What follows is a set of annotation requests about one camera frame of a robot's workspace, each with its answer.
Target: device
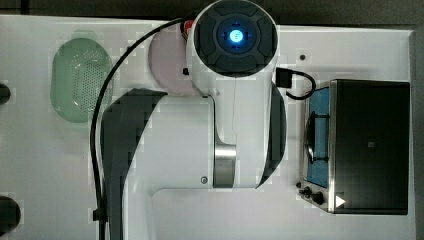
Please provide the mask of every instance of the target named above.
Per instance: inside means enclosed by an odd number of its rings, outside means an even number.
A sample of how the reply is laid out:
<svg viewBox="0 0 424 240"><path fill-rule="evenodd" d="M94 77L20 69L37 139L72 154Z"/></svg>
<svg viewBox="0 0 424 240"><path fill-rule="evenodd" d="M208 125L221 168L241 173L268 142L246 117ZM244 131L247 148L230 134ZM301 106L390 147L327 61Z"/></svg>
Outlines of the device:
<svg viewBox="0 0 424 240"><path fill-rule="evenodd" d="M272 82L278 41L275 22L256 4L215 2L187 39L198 96L133 89L105 110L107 201L95 219L107 215L111 239L156 239L152 196L161 189L257 188L271 176L286 139L284 101Z"/></svg>
<svg viewBox="0 0 424 240"><path fill-rule="evenodd" d="M410 84L336 79L306 103L302 198L335 214L406 215Z"/></svg>

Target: blue led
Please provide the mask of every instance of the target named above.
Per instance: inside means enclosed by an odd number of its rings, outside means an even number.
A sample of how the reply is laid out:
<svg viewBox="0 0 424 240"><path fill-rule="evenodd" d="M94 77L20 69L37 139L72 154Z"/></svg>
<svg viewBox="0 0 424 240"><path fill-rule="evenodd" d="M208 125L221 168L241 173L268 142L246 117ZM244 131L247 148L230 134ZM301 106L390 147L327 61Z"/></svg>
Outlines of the blue led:
<svg viewBox="0 0 424 240"><path fill-rule="evenodd" d="M243 40L243 33L240 30L233 30L230 32L231 41L238 43Z"/></svg>

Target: silver band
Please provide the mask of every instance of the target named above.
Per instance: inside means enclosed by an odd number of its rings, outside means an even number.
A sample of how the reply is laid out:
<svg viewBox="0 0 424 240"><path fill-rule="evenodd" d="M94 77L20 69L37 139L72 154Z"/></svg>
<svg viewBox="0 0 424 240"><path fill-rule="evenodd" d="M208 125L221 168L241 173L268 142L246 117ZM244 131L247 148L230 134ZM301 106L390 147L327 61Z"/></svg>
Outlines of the silver band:
<svg viewBox="0 0 424 240"><path fill-rule="evenodd" d="M225 144L215 133L214 188L232 188L236 172L236 145Z"/></svg>

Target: knob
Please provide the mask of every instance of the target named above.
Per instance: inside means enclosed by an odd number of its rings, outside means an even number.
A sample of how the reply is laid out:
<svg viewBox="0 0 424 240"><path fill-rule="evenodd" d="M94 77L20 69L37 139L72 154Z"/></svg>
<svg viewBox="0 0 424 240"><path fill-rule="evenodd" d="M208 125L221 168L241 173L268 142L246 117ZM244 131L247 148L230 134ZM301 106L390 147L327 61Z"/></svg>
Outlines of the knob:
<svg viewBox="0 0 424 240"><path fill-rule="evenodd" d="M311 196L312 190L309 187L305 187L303 190L299 190L299 193L305 196L305 198L309 198Z"/></svg>
<svg viewBox="0 0 424 240"><path fill-rule="evenodd" d="M0 105L5 104L10 99L10 89L6 85L0 83Z"/></svg>
<svg viewBox="0 0 424 240"><path fill-rule="evenodd" d="M9 197L0 196L0 237L15 229L20 220L19 205Z"/></svg>
<svg viewBox="0 0 424 240"><path fill-rule="evenodd" d="M316 204L321 205L324 203L324 195L322 195L322 192L317 192L311 195L312 201L314 201Z"/></svg>

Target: screw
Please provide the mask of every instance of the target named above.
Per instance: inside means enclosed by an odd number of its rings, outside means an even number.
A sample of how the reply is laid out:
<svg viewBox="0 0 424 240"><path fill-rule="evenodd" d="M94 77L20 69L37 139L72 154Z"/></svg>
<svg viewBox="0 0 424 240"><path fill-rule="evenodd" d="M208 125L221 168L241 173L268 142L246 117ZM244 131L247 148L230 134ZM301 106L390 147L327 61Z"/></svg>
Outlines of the screw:
<svg viewBox="0 0 424 240"><path fill-rule="evenodd" d="M189 73L188 73L188 68L183 68L183 74L184 74L184 75L186 75L186 76L188 76L188 75L189 75Z"/></svg>
<svg viewBox="0 0 424 240"><path fill-rule="evenodd" d="M206 183L208 183L208 178L207 178L207 177L205 177L205 176L203 176L203 177L200 179L200 182L201 182L201 183L203 183L203 184L206 184Z"/></svg>

